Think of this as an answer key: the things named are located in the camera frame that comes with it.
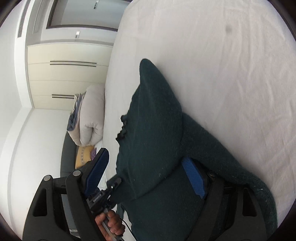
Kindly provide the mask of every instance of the yellow pillow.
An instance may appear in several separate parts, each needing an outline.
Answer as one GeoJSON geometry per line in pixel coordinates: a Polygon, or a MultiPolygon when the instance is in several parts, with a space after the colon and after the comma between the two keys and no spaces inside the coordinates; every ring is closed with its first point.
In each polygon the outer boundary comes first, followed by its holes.
{"type": "Polygon", "coordinates": [[[91,151],[94,149],[94,146],[80,146],[78,148],[75,169],[82,167],[88,161],[91,161],[91,151]]]}

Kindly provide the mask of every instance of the white bed sheet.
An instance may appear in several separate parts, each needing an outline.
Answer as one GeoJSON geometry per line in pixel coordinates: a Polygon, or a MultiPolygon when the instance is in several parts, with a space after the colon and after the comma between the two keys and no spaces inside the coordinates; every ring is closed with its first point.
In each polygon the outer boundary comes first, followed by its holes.
{"type": "Polygon", "coordinates": [[[296,42],[266,0],[133,0],[122,17],[105,89],[106,178],[150,59],[189,114],[270,188],[278,223],[296,198],[296,42]]]}

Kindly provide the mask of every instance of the cable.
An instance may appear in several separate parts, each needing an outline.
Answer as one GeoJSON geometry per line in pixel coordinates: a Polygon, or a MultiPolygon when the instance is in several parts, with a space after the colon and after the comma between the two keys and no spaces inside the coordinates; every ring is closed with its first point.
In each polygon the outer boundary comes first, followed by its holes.
{"type": "Polygon", "coordinates": [[[120,218],[121,221],[123,221],[125,223],[125,225],[128,227],[128,230],[131,232],[131,235],[133,236],[133,238],[137,241],[135,235],[133,234],[133,232],[131,231],[130,227],[128,226],[128,224],[122,219],[120,218]]]}

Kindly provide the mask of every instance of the air vent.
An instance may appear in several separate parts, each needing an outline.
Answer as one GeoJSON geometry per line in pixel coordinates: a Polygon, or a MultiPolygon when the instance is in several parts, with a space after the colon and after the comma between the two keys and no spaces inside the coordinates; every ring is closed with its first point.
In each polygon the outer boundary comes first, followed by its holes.
{"type": "Polygon", "coordinates": [[[48,0],[42,0],[40,2],[39,8],[38,8],[38,13],[35,19],[35,23],[34,23],[34,29],[33,29],[33,33],[37,33],[40,30],[40,26],[43,23],[42,22],[42,17],[45,15],[45,11],[46,11],[46,7],[47,7],[47,3],[49,3],[48,0]]]}
{"type": "Polygon", "coordinates": [[[22,28],[24,26],[25,16],[26,16],[26,13],[27,13],[27,10],[28,10],[28,7],[29,7],[30,2],[31,2],[31,0],[27,0],[26,5],[25,5],[25,8],[24,8],[24,11],[22,12],[22,18],[20,20],[19,31],[17,33],[17,37],[18,38],[22,36],[22,28]]]}

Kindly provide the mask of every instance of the finger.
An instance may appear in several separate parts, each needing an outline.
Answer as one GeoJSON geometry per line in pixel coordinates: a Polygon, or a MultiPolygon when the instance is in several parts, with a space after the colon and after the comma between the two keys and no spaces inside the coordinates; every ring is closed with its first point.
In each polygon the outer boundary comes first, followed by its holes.
{"type": "Polygon", "coordinates": [[[103,225],[98,225],[102,235],[104,236],[104,238],[106,239],[106,241],[113,241],[112,238],[110,237],[110,235],[107,233],[107,231],[105,230],[105,228],[103,227],[103,225]]]}
{"type": "Polygon", "coordinates": [[[118,222],[118,223],[114,224],[112,228],[110,228],[110,232],[115,233],[116,231],[121,229],[122,226],[124,226],[124,225],[122,225],[121,222],[118,222]]]}
{"type": "Polygon", "coordinates": [[[113,210],[110,210],[110,211],[108,212],[108,217],[113,218],[113,217],[115,217],[115,216],[116,216],[116,213],[115,213],[113,210]]]}
{"type": "Polygon", "coordinates": [[[115,215],[113,218],[111,218],[108,222],[108,226],[112,228],[116,223],[120,222],[120,218],[118,215],[115,215]]]}
{"type": "Polygon", "coordinates": [[[100,215],[96,216],[95,218],[95,221],[96,221],[96,224],[99,226],[102,224],[102,222],[105,220],[106,218],[106,214],[104,213],[101,213],[100,215]]]}
{"type": "Polygon", "coordinates": [[[124,225],[122,225],[122,227],[121,227],[119,230],[117,230],[117,231],[115,232],[115,234],[116,234],[116,235],[122,235],[122,234],[124,233],[125,230],[126,230],[126,227],[125,227],[124,225]]]}

